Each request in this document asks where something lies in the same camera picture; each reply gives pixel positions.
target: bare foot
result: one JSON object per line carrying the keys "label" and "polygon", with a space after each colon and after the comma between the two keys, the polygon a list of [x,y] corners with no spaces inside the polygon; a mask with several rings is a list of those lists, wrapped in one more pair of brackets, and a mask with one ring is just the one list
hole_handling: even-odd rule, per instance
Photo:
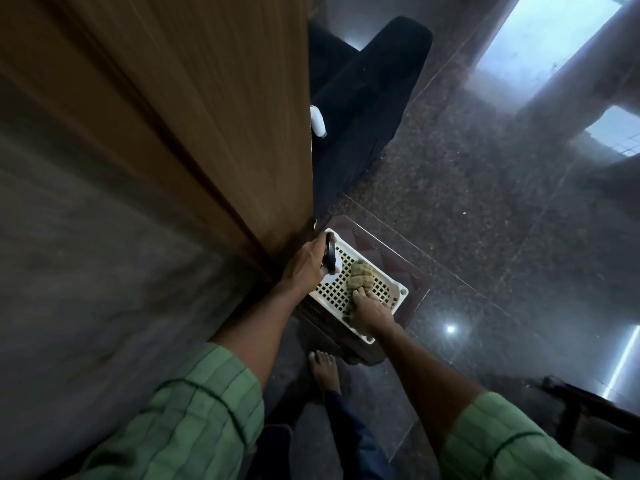
{"label": "bare foot", "polygon": [[316,350],[315,352],[309,353],[309,364],[323,394],[327,391],[334,391],[341,394],[338,366],[333,355]]}

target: hand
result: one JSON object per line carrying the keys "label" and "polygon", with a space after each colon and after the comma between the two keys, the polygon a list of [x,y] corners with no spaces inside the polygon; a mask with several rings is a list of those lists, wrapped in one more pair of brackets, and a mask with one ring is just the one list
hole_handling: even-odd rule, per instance
{"label": "hand", "polygon": [[391,332],[396,323],[394,316],[372,291],[364,291],[362,287],[354,290],[353,302],[356,309],[351,318],[352,327],[369,337]]}
{"label": "hand", "polygon": [[325,247],[326,233],[321,232],[315,240],[302,246],[285,268],[280,282],[299,293],[299,299],[315,290],[327,274],[322,266]]}

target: white plastic basket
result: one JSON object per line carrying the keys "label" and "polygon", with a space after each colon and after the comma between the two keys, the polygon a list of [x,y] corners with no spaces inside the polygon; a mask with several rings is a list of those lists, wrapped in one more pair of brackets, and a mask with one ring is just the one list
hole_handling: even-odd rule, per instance
{"label": "white plastic basket", "polygon": [[372,291],[382,303],[385,303],[390,307],[391,313],[396,312],[397,307],[400,306],[404,301],[404,298],[409,295],[409,290],[407,290],[407,288],[401,283],[389,278],[388,275],[383,273],[379,268],[373,265],[373,263],[368,261],[359,252],[341,240],[336,231],[332,229],[326,229],[326,231],[332,232],[335,236],[336,261],[338,261],[339,255],[342,259],[342,270],[336,279],[330,283],[327,283],[325,282],[327,280],[324,280],[314,291],[309,293],[309,295],[329,310],[334,317],[338,318],[338,320],[340,320],[359,338],[363,339],[368,344],[372,344],[375,339],[359,334],[348,324],[351,309],[353,307],[353,300],[347,289],[347,278],[351,275],[351,265],[358,260],[371,265],[374,275]]}

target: grey wall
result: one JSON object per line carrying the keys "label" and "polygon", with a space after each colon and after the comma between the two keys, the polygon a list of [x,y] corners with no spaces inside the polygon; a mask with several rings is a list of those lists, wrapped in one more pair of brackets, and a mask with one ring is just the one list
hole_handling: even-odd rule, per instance
{"label": "grey wall", "polygon": [[256,279],[6,81],[0,269],[2,478],[43,472],[125,422]]}

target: granite floor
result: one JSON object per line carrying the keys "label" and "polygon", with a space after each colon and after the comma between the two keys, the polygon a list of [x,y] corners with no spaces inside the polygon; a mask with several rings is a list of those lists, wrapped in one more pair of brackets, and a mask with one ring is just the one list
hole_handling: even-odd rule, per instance
{"label": "granite floor", "polygon": [[[430,275],[412,336],[523,408],[553,374],[640,413],[640,0],[310,0],[310,14],[358,49],[398,15],[434,33],[396,137],[332,209]],[[323,346],[305,327],[287,329],[268,409]],[[437,477],[388,362],[346,372],[397,476]],[[291,459],[294,478],[340,476],[321,405]]]}

